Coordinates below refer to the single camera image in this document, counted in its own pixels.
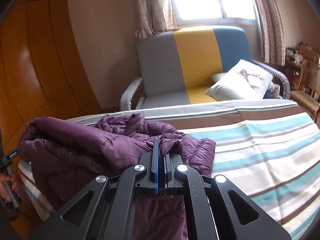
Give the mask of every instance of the sofa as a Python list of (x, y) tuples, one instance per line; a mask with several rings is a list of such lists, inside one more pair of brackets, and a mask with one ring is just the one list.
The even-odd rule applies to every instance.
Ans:
[[(244, 59), (264, 68), (277, 78), (283, 98), (289, 98), (286, 76), (276, 69), (252, 60), (249, 42), (243, 29), (232, 26), (201, 26), (168, 31), (139, 41), (137, 55), (141, 76), (121, 97), (121, 111), (131, 110), (132, 97), (143, 83), (145, 97), (136, 109), (189, 105), (215, 101), (205, 95), (213, 85), (210, 76), (228, 72)], [(269, 86), (265, 98), (282, 98), (279, 85)]]

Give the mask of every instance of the curtain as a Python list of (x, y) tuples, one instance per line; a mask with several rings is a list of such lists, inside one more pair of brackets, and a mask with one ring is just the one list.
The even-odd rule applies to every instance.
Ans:
[(138, 8), (138, 39), (145, 39), (177, 26), (171, 0), (138, 0)]
[(265, 63), (283, 66), (285, 40), (281, 15), (276, 0), (256, 0), (264, 39)]

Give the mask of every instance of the hand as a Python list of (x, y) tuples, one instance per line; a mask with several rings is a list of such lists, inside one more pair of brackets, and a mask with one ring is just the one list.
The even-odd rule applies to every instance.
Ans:
[(14, 191), (14, 192), (19, 192), (19, 186), (18, 186), (18, 183), (17, 183), (17, 180), (15, 178), (15, 175), (12, 175), (12, 176), (8, 176), (8, 175), (4, 175), (2, 173), (0, 173), (0, 196), (7, 202), (11, 202), (11, 199), (3, 185), (4, 182), (7, 182), (7, 181), (10, 181), (11, 184), (12, 184), (12, 187), (11, 189)]

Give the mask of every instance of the silver bolt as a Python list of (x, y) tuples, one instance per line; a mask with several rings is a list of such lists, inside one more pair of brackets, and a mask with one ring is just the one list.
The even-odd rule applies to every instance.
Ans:
[(144, 171), (145, 166), (142, 165), (142, 164), (138, 164), (138, 165), (136, 165), (136, 166), (134, 167), (134, 169), (135, 169), (136, 171)]
[(218, 176), (216, 176), (216, 181), (217, 181), (218, 183), (225, 183), (225, 182), (227, 181), (227, 179), (226, 179), (226, 177), (223, 176), (223, 175), (218, 175)]
[(187, 171), (188, 166), (184, 165), (184, 164), (180, 164), (177, 166), (178, 171)]
[(96, 177), (96, 182), (98, 183), (104, 183), (106, 180), (107, 180), (107, 177), (103, 175)]

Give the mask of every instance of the bed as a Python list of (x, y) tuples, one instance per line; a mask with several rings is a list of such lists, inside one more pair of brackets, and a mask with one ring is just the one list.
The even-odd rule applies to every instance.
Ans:
[[(145, 118), (170, 123), (195, 138), (213, 139), (212, 177), (225, 175), (293, 240), (305, 237), (320, 209), (320, 130), (295, 102), (232, 100), (111, 115), (141, 111)], [(69, 121), (94, 126), (104, 115)], [(33, 205), (45, 220), (54, 210), (36, 188), (31, 166), (21, 161), (18, 169)]]

